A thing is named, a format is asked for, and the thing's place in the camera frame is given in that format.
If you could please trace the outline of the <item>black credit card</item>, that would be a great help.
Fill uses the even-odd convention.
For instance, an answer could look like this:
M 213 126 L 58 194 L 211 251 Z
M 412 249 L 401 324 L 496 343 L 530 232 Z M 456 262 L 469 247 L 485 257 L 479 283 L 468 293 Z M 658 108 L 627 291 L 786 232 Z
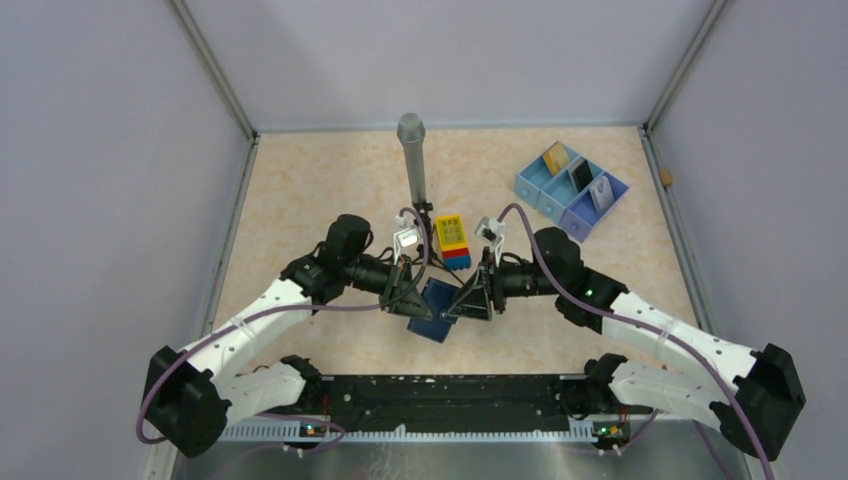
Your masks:
M 569 176 L 577 193 L 588 187 L 593 181 L 593 174 L 587 160 L 577 161 L 570 169 Z

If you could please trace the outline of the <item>light blue drawer middle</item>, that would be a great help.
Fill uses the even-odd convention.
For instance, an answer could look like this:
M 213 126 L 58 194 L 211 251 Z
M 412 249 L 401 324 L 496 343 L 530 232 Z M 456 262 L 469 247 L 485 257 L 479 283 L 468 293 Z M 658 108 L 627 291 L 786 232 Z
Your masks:
M 593 174 L 593 181 L 603 172 L 601 167 L 587 158 L 580 156 L 577 160 L 571 162 L 562 171 L 560 171 L 540 191 L 536 210 L 554 224 L 559 224 L 561 222 L 566 209 L 570 207 L 587 188 L 586 187 L 580 193 L 577 193 L 569 176 L 569 169 L 581 159 L 585 159 L 589 162 Z

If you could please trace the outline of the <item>aluminium frame front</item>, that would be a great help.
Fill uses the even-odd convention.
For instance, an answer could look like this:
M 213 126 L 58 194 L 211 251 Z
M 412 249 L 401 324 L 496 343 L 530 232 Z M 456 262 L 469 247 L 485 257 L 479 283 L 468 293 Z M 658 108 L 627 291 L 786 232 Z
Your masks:
M 221 442 L 185 457 L 163 445 L 150 479 L 758 479 L 756 461 L 718 432 L 673 413 L 593 415 L 593 443 L 345 443 L 326 419 L 271 409 L 247 420 L 297 421 L 323 443 Z

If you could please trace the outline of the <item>grey microphone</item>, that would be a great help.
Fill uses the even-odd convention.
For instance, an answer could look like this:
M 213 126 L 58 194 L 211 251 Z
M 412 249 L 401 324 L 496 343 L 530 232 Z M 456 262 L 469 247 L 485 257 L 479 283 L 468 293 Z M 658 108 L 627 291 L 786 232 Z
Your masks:
M 402 146 L 411 201 L 418 206 L 426 202 L 426 174 L 423 143 L 426 129 L 416 113 L 403 114 L 397 125 L 397 138 Z

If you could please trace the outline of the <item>yellow red blue toy block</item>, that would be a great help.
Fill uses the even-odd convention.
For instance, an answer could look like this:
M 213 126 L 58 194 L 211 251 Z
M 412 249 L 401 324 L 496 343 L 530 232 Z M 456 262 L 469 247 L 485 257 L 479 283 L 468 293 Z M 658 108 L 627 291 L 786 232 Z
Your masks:
M 435 227 L 441 259 L 446 268 L 450 271 L 469 269 L 471 254 L 461 216 L 437 217 Z

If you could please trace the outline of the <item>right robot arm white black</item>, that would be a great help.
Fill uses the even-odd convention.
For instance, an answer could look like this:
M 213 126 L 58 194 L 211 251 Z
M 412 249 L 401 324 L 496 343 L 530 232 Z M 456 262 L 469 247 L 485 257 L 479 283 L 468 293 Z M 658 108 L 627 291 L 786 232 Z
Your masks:
M 514 297 L 554 296 L 556 310 L 577 327 L 653 354 L 671 372 L 606 354 L 586 364 L 589 404 L 620 404 L 687 417 L 717 431 L 740 451 L 774 461 L 806 404 L 794 360 L 769 343 L 757 350 L 726 341 L 666 314 L 625 284 L 587 267 L 565 232 L 548 227 L 532 259 L 509 261 L 504 224 L 485 218 L 477 271 L 454 296 L 451 316 L 490 320 Z

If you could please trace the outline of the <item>light blue drawer left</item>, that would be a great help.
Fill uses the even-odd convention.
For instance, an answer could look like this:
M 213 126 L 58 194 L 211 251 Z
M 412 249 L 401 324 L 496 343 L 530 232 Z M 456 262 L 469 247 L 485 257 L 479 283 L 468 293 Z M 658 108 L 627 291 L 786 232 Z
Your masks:
M 564 145 L 571 154 L 571 162 L 577 160 L 580 157 L 580 154 L 576 150 L 572 149 L 566 144 Z M 544 151 L 538 157 L 532 160 L 529 164 L 520 169 L 515 176 L 513 190 L 520 200 L 526 201 L 528 203 L 535 203 L 538 200 L 538 196 L 540 194 L 541 189 L 556 176 L 552 176 L 550 174 L 542 160 L 542 154 L 544 153 Z

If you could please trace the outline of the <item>dark blue card holder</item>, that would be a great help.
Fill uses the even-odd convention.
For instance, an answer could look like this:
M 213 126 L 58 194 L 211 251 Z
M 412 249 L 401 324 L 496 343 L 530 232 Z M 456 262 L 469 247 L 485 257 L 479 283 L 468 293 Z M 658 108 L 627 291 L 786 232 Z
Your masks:
M 424 339 L 442 344 L 447 339 L 457 318 L 447 313 L 459 288 L 442 280 L 430 278 L 421 292 L 431 314 L 430 319 L 412 317 L 406 330 Z

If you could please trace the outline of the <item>black tripod stand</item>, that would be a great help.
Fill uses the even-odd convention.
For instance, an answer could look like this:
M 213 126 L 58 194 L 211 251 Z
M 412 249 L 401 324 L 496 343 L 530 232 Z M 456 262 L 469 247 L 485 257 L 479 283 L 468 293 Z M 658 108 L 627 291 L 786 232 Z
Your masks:
M 434 250 L 433 235 L 435 233 L 435 227 L 429 217 L 429 213 L 433 210 L 433 205 L 427 201 L 423 201 L 414 203 L 413 208 L 421 217 L 421 221 L 417 221 L 416 224 L 424 227 L 424 236 L 426 238 L 425 245 L 417 248 L 418 255 L 413 261 L 413 264 L 420 266 L 433 266 L 448 273 L 458 285 L 462 285 L 464 280 L 461 279 L 455 271 L 450 270 L 439 254 Z

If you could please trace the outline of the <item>silver credit card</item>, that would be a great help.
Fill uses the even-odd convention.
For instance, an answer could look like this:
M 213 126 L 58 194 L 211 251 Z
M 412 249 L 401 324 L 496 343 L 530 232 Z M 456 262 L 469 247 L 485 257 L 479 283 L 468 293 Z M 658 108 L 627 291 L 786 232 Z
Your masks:
M 588 190 L 596 213 L 603 216 L 615 202 L 609 179 L 605 175 L 600 175 L 588 187 Z

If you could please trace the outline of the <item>gold credit card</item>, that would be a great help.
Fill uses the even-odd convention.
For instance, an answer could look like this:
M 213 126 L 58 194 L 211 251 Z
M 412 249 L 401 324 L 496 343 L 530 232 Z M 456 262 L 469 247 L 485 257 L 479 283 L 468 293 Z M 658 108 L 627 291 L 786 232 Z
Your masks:
M 542 154 L 542 160 L 552 176 L 557 175 L 572 160 L 566 146 L 555 142 Z

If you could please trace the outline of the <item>light blue drawer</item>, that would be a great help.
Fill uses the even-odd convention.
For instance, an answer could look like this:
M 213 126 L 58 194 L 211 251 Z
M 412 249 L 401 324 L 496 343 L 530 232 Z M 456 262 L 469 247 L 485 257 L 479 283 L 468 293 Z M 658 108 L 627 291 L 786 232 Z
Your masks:
M 576 150 L 572 149 L 566 144 L 564 145 L 571 154 L 571 162 L 577 160 L 580 157 L 580 154 Z M 535 203 L 538 200 L 538 196 L 540 194 L 541 189 L 556 176 L 552 176 L 550 174 L 542 160 L 542 154 L 544 153 L 544 151 L 538 157 L 532 160 L 529 164 L 520 169 L 515 176 L 513 190 L 520 200 L 526 201 L 528 203 Z
M 601 167 L 587 158 L 580 156 L 577 160 L 571 162 L 562 171 L 560 171 L 540 191 L 536 210 L 554 224 L 559 224 L 561 222 L 566 209 L 570 207 L 587 188 L 586 187 L 580 193 L 577 193 L 569 176 L 569 169 L 581 159 L 585 159 L 589 162 L 593 174 L 593 181 L 603 172 Z

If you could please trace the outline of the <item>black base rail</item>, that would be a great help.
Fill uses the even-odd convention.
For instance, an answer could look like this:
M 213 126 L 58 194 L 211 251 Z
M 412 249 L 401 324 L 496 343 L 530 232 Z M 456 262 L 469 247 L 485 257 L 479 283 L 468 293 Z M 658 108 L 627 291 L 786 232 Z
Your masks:
M 593 415 L 648 414 L 625 407 L 584 376 L 335 375 L 308 381 L 271 413 L 326 419 L 347 432 L 519 433 L 565 431 Z

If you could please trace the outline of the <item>purple drawer right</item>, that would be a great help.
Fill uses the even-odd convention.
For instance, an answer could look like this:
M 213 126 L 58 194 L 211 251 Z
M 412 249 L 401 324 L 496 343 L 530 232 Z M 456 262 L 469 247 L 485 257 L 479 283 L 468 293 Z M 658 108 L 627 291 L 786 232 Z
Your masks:
M 600 176 L 605 175 L 609 179 L 612 191 L 615 196 L 614 204 L 603 215 L 599 216 L 594 208 L 592 199 L 589 194 L 588 187 Z M 601 221 L 620 203 L 621 199 L 628 192 L 629 186 L 611 175 L 609 172 L 602 172 L 586 190 L 578 197 L 578 199 L 566 209 L 564 216 L 559 226 L 575 241 L 584 242 L 592 233 L 592 231 L 601 223 Z

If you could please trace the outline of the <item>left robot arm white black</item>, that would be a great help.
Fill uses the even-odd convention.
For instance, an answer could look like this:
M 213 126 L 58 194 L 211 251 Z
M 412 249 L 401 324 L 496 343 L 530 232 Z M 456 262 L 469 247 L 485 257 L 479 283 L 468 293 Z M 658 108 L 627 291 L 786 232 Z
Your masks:
M 146 445 L 169 442 L 188 458 L 213 446 L 223 431 L 279 406 L 308 413 L 319 404 L 320 386 L 286 362 L 254 373 L 244 368 L 287 330 L 319 312 L 383 311 L 431 319 L 418 290 L 423 275 L 411 274 L 405 242 L 431 252 L 422 211 L 400 210 L 393 257 L 368 254 L 370 223 L 354 214 L 332 222 L 315 249 L 291 261 L 248 307 L 203 338 L 176 350 L 165 346 L 150 359 L 135 421 Z

